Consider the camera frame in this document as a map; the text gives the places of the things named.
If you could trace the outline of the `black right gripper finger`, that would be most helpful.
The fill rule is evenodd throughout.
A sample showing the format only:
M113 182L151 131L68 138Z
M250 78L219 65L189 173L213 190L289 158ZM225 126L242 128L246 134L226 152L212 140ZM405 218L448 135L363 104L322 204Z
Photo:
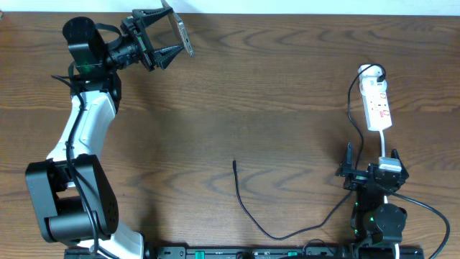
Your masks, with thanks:
M398 171L405 170L405 166L403 165L403 162L400 159L399 152L396 149L391 150L390 162L391 162L391 166L395 168L396 170Z
M353 145L349 142L346 146L346 151L340 163L341 168L353 167Z

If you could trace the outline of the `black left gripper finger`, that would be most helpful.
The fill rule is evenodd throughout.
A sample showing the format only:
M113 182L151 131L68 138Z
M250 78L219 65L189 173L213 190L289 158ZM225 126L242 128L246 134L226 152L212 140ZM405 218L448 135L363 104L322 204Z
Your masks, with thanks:
M183 49L184 46L181 44L155 49L153 52L155 65L158 68L166 69Z
M143 27L149 27L172 11L172 7L163 7L160 9L133 9L132 16L134 19L139 20Z

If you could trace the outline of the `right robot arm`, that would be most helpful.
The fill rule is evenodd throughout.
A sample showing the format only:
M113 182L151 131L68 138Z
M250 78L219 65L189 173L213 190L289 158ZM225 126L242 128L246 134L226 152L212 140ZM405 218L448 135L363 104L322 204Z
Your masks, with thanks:
M387 197L400 189L409 174L396 149L362 171L354 168L352 144L348 144L336 175L345 178L344 189L356 193L351 214L355 241L347 245L349 257L398 258L408 213Z

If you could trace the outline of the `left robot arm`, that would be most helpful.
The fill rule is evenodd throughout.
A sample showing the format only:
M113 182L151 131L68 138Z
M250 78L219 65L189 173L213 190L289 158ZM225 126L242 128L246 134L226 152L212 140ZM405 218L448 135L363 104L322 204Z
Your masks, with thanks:
M60 140L25 180L42 238L66 246L67 258L154 258L142 234L119 219L99 157L121 103L118 71L141 63L164 69L192 47L182 19L168 4L135 9L119 27L75 17L63 27L73 62L61 81L72 111Z

